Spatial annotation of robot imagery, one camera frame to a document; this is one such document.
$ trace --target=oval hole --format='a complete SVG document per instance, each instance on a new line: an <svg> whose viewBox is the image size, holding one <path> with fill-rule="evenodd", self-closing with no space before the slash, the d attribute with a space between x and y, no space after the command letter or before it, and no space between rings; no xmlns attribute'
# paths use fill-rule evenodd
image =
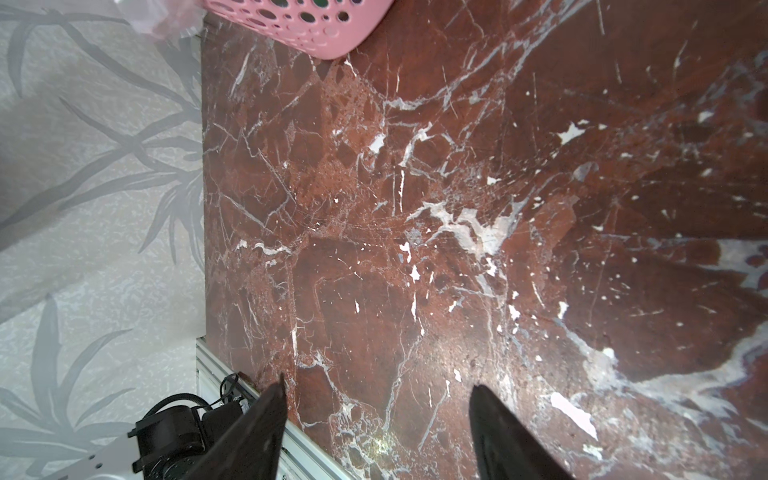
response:
<svg viewBox="0 0 768 480"><path fill-rule="evenodd" d="M221 3L221 2L211 2L210 4L217 8L221 8L222 10L226 10L227 12L235 11L234 8L230 7L229 5L225 5L224 3Z"/></svg>
<svg viewBox="0 0 768 480"><path fill-rule="evenodd" d="M264 8L259 10L259 13L261 14L262 17L268 18L269 20L277 20L277 15L273 14L272 12Z"/></svg>

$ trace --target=floral wallpaper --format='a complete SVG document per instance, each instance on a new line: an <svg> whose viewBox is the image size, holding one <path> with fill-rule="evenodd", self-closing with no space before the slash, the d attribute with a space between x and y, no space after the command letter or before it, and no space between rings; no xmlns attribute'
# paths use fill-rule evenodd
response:
<svg viewBox="0 0 768 480"><path fill-rule="evenodd" d="M0 51L0 478L36 478L194 391L199 43L6 1Z"/></svg>

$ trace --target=pink plastic basket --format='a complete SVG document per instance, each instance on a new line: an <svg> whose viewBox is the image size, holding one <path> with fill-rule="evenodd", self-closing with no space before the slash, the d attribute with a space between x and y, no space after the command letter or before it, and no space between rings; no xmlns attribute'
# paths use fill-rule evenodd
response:
<svg viewBox="0 0 768 480"><path fill-rule="evenodd" d="M205 7L313 57L346 55L370 35L394 0L204 0Z"/></svg>

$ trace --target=marble table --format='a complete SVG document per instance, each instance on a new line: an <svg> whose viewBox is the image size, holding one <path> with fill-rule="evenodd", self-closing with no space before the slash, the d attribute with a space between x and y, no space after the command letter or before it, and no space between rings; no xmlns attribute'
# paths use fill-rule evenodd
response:
<svg viewBox="0 0 768 480"><path fill-rule="evenodd" d="M210 347L360 477L474 478L484 383L575 478L765 478L767 25L396 0L331 62L209 18Z"/></svg>

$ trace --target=wallpaper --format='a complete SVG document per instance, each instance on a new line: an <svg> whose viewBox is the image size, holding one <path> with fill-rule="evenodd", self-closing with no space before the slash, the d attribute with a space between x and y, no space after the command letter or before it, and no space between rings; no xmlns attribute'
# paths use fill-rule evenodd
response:
<svg viewBox="0 0 768 480"><path fill-rule="evenodd" d="M0 478L54 472L194 391L199 49L0 5Z"/></svg>

